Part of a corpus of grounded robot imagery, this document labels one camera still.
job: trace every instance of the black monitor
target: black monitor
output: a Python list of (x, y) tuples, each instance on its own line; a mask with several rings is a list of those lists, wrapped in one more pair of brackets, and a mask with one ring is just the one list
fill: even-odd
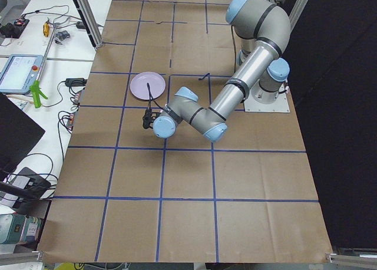
[(0, 94), (0, 191), (27, 199), (40, 196), (5, 183), (4, 180), (9, 173), (14, 172), (44, 133), (44, 129), (5, 95)]

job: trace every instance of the teal box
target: teal box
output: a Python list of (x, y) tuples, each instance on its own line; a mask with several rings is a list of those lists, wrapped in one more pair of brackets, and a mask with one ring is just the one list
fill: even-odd
[(37, 239), (41, 219), (17, 213), (0, 215), (0, 244), (24, 244)]

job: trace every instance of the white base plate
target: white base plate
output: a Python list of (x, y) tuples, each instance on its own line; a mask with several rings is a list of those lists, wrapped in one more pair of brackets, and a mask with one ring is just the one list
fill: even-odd
[(256, 101), (250, 92), (249, 98), (246, 99), (243, 104), (245, 112), (249, 113), (290, 113), (287, 95), (285, 93), (279, 94), (274, 103), (266, 105)]

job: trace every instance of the tablet screen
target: tablet screen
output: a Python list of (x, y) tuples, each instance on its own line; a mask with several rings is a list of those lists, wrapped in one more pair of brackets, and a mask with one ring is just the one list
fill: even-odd
[(22, 89), (36, 59), (36, 57), (14, 57), (0, 80), (0, 90)]

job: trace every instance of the label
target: label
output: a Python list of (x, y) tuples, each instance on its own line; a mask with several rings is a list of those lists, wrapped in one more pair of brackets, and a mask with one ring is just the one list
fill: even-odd
[(37, 223), (30, 223), (28, 226), (28, 231), (26, 233), (26, 236), (35, 236), (37, 233), (38, 224)]

